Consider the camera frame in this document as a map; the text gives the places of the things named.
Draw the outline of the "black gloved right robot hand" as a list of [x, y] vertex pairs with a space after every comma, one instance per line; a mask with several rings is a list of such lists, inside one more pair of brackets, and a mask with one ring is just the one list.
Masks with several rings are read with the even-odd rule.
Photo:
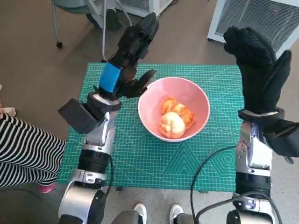
[[277, 112], [292, 52], [286, 50], [277, 58], [270, 41], [250, 27], [229, 27], [223, 37], [224, 49], [236, 58], [242, 75], [244, 109], [259, 115]]

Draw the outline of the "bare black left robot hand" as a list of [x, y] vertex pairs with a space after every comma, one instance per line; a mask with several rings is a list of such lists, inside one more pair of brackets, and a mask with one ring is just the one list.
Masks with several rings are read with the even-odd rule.
[[156, 13], [152, 12], [125, 30], [118, 42], [116, 53], [109, 58], [100, 75], [98, 87], [95, 87], [95, 92], [91, 94], [94, 98], [135, 98], [147, 90], [147, 85], [156, 71], [147, 71], [139, 79], [135, 76], [138, 61], [148, 53], [158, 29]]

